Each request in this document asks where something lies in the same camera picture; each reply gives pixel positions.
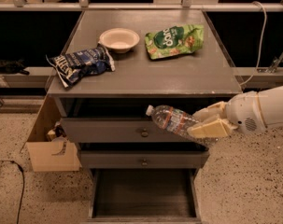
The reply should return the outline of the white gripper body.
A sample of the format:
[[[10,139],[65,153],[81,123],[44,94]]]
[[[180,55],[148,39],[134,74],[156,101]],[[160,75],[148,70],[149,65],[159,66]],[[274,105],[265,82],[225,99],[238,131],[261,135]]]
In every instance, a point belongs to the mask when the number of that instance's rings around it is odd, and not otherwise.
[[[235,95],[226,105],[226,116],[228,121],[238,126],[236,130],[242,134],[266,130],[259,95],[255,91]]]

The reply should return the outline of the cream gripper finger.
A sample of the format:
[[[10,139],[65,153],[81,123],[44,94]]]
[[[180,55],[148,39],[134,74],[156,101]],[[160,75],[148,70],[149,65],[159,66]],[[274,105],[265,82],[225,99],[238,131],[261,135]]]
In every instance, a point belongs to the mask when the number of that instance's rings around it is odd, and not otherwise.
[[[192,115],[195,119],[199,121],[204,121],[212,117],[223,119],[226,117],[226,102],[217,102],[213,105],[196,111]]]
[[[238,128],[227,119],[206,120],[187,129],[188,135],[194,138],[226,137]]]

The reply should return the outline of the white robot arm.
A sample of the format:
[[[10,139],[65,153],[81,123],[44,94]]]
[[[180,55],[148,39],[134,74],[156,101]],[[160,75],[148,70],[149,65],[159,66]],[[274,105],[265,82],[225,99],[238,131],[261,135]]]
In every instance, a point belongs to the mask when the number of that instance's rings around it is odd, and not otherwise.
[[[194,138],[220,138],[233,131],[262,133],[283,127],[283,86],[235,95],[193,114],[198,123],[187,129]]]

